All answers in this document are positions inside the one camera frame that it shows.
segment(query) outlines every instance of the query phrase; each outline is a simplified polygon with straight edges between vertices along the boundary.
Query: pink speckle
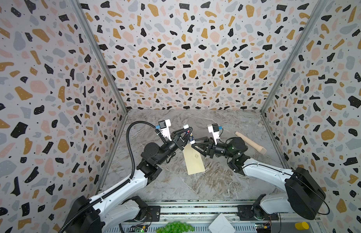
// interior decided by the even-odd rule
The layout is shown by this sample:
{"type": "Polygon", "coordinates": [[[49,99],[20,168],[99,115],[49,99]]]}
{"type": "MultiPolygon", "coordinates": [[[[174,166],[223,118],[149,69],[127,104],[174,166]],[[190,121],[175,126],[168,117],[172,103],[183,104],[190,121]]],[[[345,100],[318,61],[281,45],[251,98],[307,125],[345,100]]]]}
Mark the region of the pink speckle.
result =
{"type": "Polygon", "coordinates": [[[25,168],[24,170],[22,170],[20,173],[21,175],[25,175],[27,171],[29,171],[30,167],[25,168]]]}
{"type": "Polygon", "coordinates": [[[30,83],[30,89],[35,93],[46,93],[47,87],[44,85],[44,83],[40,80],[37,81],[31,81],[30,83]]]}
{"type": "Polygon", "coordinates": [[[34,159],[34,162],[35,162],[36,164],[40,165],[40,164],[43,163],[43,159],[41,159],[41,158],[35,158],[35,159],[34,159]]]}
{"type": "Polygon", "coordinates": [[[44,120],[41,124],[41,129],[45,132],[45,133],[50,133],[50,126],[47,120],[44,120]]]}
{"type": "Polygon", "coordinates": [[[44,171],[50,174],[51,176],[54,175],[55,171],[54,171],[54,164],[52,158],[47,159],[46,164],[44,165],[44,171]]]}
{"type": "Polygon", "coordinates": [[[6,52],[1,48],[0,48],[0,55],[2,55],[3,57],[6,57],[6,58],[12,58],[13,57],[11,53],[6,52]]]}
{"type": "Polygon", "coordinates": [[[8,144],[3,150],[1,150],[0,152],[0,158],[4,158],[8,152],[10,152],[10,150],[12,149],[12,147],[15,145],[15,142],[12,142],[10,144],[8,144]]]}
{"type": "Polygon", "coordinates": [[[164,16],[166,16],[166,11],[165,11],[164,6],[162,6],[159,10],[161,11],[161,13],[162,13],[164,16]]]}
{"type": "Polygon", "coordinates": [[[216,31],[213,31],[211,34],[210,34],[210,38],[211,40],[214,42],[214,43],[218,43],[219,41],[219,33],[217,33],[216,31]]]}
{"type": "Polygon", "coordinates": [[[130,43],[134,43],[134,36],[127,31],[123,33],[123,38],[125,38],[125,40],[127,40],[130,43]]]}
{"type": "Polygon", "coordinates": [[[28,59],[29,54],[26,51],[24,51],[24,52],[21,53],[21,57],[24,58],[24,59],[28,59]]]}
{"type": "Polygon", "coordinates": [[[320,49],[319,48],[315,48],[311,51],[311,59],[313,61],[315,61],[320,55],[320,49]]]}
{"type": "Polygon", "coordinates": [[[41,153],[41,151],[42,151],[42,146],[40,144],[37,144],[35,146],[35,154],[39,155],[41,153]]]}

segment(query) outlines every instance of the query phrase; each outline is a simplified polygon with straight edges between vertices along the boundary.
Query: glue stick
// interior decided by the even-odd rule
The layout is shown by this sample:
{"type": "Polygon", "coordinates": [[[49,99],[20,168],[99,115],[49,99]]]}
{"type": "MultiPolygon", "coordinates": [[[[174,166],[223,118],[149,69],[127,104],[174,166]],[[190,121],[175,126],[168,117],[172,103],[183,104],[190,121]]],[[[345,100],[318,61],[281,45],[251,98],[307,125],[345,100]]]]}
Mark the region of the glue stick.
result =
{"type": "MultiPolygon", "coordinates": [[[[183,128],[184,129],[186,129],[186,128],[189,128],[189,126],[186,124],[186,125],[183,125],[183,128]]],[[[193,138],[193,136],[192,136],[192,133],[191,133],[191,135],[189,135],[189,143],[191,143],[191,144],[193,144],[193,143],[195,143],[195,139],[193,138]]]]}

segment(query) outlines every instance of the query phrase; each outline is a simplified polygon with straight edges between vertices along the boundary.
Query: beige envelope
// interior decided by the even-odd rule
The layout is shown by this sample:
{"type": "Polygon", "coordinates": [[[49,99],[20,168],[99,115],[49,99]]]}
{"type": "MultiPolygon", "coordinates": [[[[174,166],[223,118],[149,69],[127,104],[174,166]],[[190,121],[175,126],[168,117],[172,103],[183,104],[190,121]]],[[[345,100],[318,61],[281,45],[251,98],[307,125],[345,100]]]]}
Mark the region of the beige envelope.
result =
{"type": "Polygon", "coordinates": [[[205,171],[201,155],[188,143],[183,150],[184,160],[186,161],[188,175],[205,171]]]}

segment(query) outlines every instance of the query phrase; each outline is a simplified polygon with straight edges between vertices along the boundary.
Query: black speckle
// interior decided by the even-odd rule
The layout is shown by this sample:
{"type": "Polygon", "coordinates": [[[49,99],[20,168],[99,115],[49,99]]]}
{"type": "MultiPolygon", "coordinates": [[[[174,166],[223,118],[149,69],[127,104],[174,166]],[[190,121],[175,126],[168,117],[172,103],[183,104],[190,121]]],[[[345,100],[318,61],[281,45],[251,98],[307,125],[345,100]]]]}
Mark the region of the black speckle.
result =
{"type": "Polygon", "coordinates": [[[59,16],[59,19],[60,19],[62,22],[69,20],[69,18],[68,18],[67,15],[60,15],[60,16],[59,16]]]}

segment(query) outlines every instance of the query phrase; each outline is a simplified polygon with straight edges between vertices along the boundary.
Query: white envelope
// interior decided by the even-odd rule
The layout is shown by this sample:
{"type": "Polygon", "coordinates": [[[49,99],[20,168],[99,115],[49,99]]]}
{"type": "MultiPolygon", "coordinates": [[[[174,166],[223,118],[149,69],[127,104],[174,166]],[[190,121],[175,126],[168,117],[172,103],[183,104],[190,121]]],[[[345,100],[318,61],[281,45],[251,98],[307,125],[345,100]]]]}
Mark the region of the white envelope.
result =
{"type": "Polygon", "coordinates": [[[235,228],[230,224],[223,214],[218,217],[209,226],[211,233],[234,233],[235,228]]]}

